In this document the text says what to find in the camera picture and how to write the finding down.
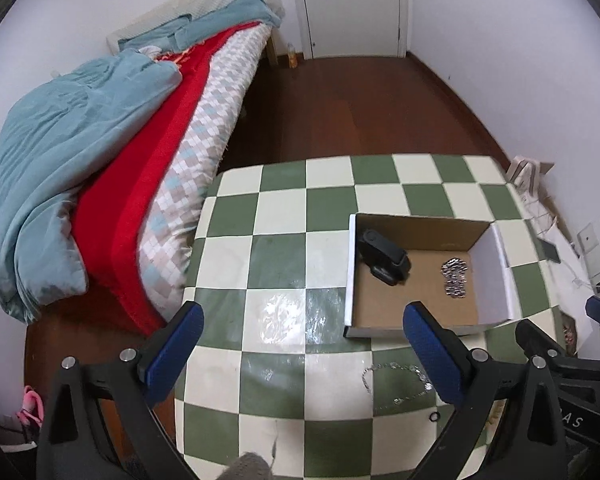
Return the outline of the black fitness band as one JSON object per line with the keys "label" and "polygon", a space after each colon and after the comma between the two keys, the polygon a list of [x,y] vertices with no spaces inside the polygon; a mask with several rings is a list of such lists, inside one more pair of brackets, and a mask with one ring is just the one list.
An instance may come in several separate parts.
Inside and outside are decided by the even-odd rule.
{"label": "black fitness band", "polygon": [[373,277],[386,285],[404,283],[410,274],[407,251],[373,229],[358,234],[358,252]]}

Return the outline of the black smartphone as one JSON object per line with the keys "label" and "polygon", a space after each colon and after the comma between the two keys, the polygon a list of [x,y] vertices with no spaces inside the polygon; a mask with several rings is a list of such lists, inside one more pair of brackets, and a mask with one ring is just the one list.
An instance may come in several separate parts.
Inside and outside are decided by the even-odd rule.
{"label": "black smartphone", "polygon": [[549,242],[548,240],[542,240],[542,238],[539,237],[536,239],[536,241],[538,242],[539,254],[543,259],[558,264],[562,263],[562,259],[560,258],[557,246],[555,244]]}

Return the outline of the white cardboard box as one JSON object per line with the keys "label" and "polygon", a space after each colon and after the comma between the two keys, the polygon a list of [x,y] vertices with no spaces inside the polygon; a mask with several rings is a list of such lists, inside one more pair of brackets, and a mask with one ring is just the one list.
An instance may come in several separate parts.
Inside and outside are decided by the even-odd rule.
{"label": "white cardboard box", "polygon": [[[373,229],[407,251],[411,271],[389,286],[358,252],[358,234]],[[343,336],[403,336],[403,311],[420,301],[457,335],[480,334],[521,318],[512,267],[496,223],[480,220],[352,214]]]}

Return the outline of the pink slippers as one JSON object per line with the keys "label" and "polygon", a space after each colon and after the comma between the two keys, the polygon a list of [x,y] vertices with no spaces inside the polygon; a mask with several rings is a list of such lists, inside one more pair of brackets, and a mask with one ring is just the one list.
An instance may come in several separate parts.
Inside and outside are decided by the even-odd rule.
{"label": "pink slippers", "polygon": [[23,427],[37,426],[42,428],[44,420],[44,404],[40,395],[30,386],[23,389],[22,405],[16,413]]}

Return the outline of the small bottle on floor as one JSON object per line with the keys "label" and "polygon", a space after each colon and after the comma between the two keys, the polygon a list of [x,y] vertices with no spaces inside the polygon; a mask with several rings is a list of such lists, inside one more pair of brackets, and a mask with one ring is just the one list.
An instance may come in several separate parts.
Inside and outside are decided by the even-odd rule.
{"label": "small bottle on floor", "polygon": [[298,67],[298,56],[297,51],[294,48],[293,44],[287,44],[287,58],[288,58],[288,66],[294,70]]}

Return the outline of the white door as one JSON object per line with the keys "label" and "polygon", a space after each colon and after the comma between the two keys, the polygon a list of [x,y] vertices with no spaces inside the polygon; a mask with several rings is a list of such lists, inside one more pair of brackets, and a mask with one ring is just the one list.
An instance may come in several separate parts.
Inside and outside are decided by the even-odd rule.
{"label": "white door", "polygon": [[294,0],[305,58],[403,58],[412,0]]}

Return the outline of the white wall socket strip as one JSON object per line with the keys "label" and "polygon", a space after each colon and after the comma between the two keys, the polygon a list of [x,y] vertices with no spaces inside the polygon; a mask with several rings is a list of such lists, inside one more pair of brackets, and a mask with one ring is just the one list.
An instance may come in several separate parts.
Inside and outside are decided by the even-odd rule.
{"label": "white wall socket strip", "polygon": [[[592,287],[592,294],[600,297],[595,290],[595,285],[600,282],[600,241],[592,223],[587,224],[578,234],[577,241],[581,261],[588,272],[588,284]],[[579,356],[588,359],[600,360],[600,324],[590,320],[592,334],[582,344]]]}

